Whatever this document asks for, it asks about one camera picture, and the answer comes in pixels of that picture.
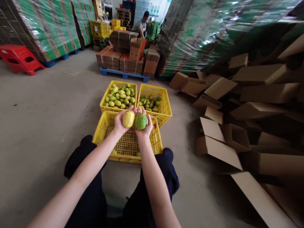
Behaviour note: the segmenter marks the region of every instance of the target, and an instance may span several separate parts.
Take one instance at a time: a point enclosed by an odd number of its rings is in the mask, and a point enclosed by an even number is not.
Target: dark pants
[[[96,148],[92,143],[92,136],[86,136],[81,140],[80,146],[75,149],[68,159],[64,176],[71,178],[77,167],[85,157]],[[173,152],[165,148],[163,154],[155,155],[157,163],[161,168],[172,200],[172,195],[178,190],[180,184],[173,167]],[[95,176],[87,187],[76,205],[66,227],[109,227],[107,219],[107,202],[102,191],[101,171]],[[143,178],[143,170],[140,173],[140,181],[128,200],[123,217],[119,220],[117,227],[155,227],[151,205],[148,198],[146,185]]]

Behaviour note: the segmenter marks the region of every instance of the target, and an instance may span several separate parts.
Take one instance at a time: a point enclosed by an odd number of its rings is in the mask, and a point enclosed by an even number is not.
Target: man
[[[137,22],[135,22],[132,28],[132,32],[139,33],[143,39],[146,37],[147,34],[145,30],[146,30],[146,22],[148,21],[149,16],[150,16],[149,11],[146,11],[142,19],[139,19]]]

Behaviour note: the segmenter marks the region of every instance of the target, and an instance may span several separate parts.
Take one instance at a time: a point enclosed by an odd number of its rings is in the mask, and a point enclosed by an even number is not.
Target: yellow crate
[[[111,81],[107,90],[105,91],[104,93],[104,96],[102,97],[102,100],[100,102],[100,109],[101,109],[101,112],[104,112],[104,111],[115,111],[115,112],[120,112],[122,111],[123,109],[117,109],[117,108],[112,108],[112,107],[106,107],[106,106],[103,106],[103,104],[105,103],[105,97],[110,93],[110,88],[112,87],[113,84],[116,84],[116,86],[118,87],[121,87],[121,86],[126,86],[127,84],[130,84],[130,88],[133,88],[134,89],[134,93],[135,93],[135,102],[134,102],[134,106],[136,106],[137,104],[137,85],[136,84],[133,84],[133,83],[129,83],[129,82],[121,82],[121,81]]]
[[[99,145],[114,129],[115,116],[118,112],[105,111],[102,113],[97,125],[92,143]],[[150,134],[150,142],[154,154],[162,154],[162,140],[156,118],[152,117],[153,129]],[[117,155],[110,155],[108,160],[120,162],[141,163],[141,158],[136,156],[139,152],[138,140],[134,127],[130,128],[115,146]]]
[[[157,119],[158,125],[159,127],[161,127],[172,116],[167,90],[157,86],[141,84],[136,103],[137,108],[139,107],[140,97],[143,97],[144,95],[147,95],[148,97],[152,96],[153,99],[161,97],[161,105],[158,108],[159,112],[146,111],[147,114],[150,114],[151,116],[154,116]]]
[[[110,23],[90,21],[90,28],[92,35],[107,37],[110,35]]]
[[[112,19],[112,28],[120,26],[120,20],[118,19]]]

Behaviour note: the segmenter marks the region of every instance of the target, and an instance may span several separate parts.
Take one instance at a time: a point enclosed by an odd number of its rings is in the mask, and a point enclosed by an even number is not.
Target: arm
[[[142,38],[144,39],[145,38],[145,36],[143,35],[143,30],[142,30],[142,28],[139,26],[138,27],[138,30],[139,30],[139,34],[142,36]]]
[[[136,129],[142,159],[142,172],[157,227],[181,227],[170,201],[168,187],[161,169],[153,154],[150,133],[153,128],[152,119],[148,115],[148,125],[142,131]]]
[[[121,136],[128,131],[129,128],[123,127],[121,121],[121,115],[125,111],[115,117],[113,131],[83,160],[69,181],[44,206],[28,227],[51,228],[66,225],[80,197],[101,170]]]

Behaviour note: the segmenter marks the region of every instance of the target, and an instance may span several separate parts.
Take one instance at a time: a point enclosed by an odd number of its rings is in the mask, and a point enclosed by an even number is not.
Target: plastic wrap
[[[86,46],[93,42],[89,22],[95,20],[92,0],[71,0],[71,2],[81,46]]]
[[[41,61],[80,48],[70,0],[0,1],[1,43],[25,45]]]
[[[218,60],[246,52],[267,26],[300,1],[172,1],[157,45],[160,76],[205,70]]]

